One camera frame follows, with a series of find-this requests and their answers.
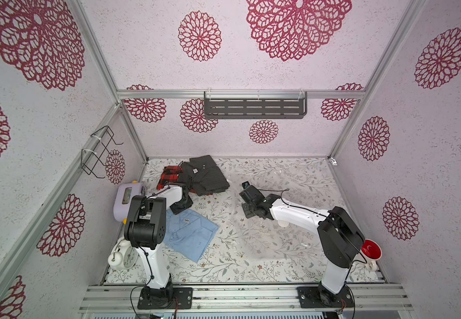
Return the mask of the light blue shirt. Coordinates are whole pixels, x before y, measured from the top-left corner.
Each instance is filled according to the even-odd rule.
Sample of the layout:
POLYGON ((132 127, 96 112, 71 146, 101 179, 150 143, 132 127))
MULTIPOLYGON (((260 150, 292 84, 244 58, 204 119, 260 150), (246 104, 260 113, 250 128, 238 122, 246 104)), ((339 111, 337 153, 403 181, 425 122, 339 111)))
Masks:
POLYGON ((215 238, 219 226, 196 211, 186 209, 175 215, 167 210, 164 244, 198 263, 215 238))

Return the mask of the clear plastic vacuum bag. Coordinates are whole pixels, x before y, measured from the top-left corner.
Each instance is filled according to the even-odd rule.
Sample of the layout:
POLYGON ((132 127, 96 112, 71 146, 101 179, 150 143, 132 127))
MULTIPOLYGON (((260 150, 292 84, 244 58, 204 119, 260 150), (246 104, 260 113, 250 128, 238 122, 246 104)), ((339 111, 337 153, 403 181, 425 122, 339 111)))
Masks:
POLYGON ((224 159, 236 234, 253 259, 325 265, 345 204, 324 159, 224 159))

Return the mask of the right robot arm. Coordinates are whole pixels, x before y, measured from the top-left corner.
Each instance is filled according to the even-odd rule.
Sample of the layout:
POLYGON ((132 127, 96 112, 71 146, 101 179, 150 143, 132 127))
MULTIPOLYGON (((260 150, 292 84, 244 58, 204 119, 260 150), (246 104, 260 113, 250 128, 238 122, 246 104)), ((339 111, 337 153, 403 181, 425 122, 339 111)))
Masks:
POLYGON ((247 218, 270 219, 282 227, 293 224, 316 234, 328 260, 319 290, 328 296, 337 296, 343 290, 365 243, 365 236, 344 208, 309 208, 284 199, 282 194, 264 195, 249 182, 242 184, 239 195, 247 218))

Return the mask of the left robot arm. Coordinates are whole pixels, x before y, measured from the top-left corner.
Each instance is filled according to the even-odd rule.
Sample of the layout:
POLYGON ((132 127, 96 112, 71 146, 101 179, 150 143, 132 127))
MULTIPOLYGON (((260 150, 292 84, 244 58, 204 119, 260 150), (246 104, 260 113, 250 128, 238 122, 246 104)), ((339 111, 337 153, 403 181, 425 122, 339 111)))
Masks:
POLYGON ((145 271, 146 286, 151 289, 166 288, 171 278, 163 253, 167 210, 188 198, 188 187, 175 183, 156 194, 135 195, 130 200, 124 239, 138 253, 145 271))

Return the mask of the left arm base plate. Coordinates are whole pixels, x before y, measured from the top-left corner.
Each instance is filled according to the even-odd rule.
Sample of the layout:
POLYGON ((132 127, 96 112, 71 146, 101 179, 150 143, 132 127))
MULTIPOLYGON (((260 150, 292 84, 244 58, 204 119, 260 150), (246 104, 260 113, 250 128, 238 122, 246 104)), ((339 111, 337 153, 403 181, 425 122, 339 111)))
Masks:
POLYGON ((191 309, 193 289, 144 287, 138 299, 138 310, 187 310, 191 309))

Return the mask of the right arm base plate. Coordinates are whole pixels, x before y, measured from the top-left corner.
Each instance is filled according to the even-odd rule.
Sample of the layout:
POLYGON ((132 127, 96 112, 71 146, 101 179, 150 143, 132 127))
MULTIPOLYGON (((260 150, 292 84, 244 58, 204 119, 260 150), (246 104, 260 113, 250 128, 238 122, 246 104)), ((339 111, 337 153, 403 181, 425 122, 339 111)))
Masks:
POLYGON ((354 298, 347 286, 334 294, 322 286, 298 287, 298 300, 301 308, 353 308, 354 298))

